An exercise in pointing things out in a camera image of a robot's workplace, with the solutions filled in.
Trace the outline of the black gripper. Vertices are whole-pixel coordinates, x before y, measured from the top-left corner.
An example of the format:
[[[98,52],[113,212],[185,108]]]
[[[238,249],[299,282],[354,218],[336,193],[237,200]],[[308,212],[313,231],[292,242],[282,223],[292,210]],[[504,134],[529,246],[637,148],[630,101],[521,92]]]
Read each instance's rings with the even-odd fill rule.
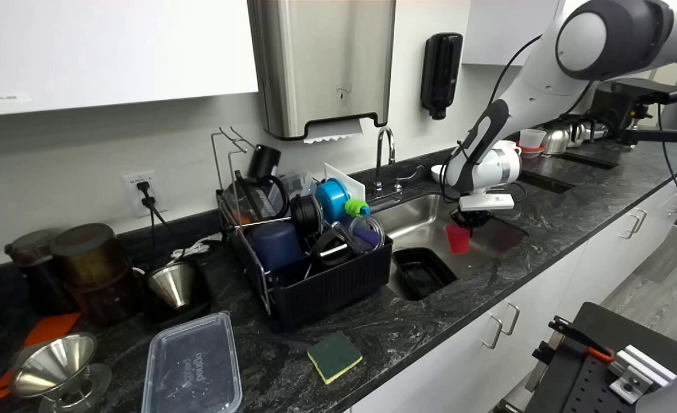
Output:
[[[471,195],[458,198],[454,219],[462,227],[479,227],[494,210],[507,210],[512,207],[515,198],[510,193],[473,191]]]

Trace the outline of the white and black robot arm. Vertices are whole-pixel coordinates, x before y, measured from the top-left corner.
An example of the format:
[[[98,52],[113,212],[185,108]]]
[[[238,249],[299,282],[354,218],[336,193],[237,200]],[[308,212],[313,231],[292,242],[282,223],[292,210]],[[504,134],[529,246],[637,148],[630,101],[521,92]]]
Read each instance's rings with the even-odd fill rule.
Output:
[[[581,0],[559,11],[507,90],[445,160],[440,186],[462,212],[507,210],[521,171],[512,134],[562,116],[597,79],[677,64],[677,0]]]

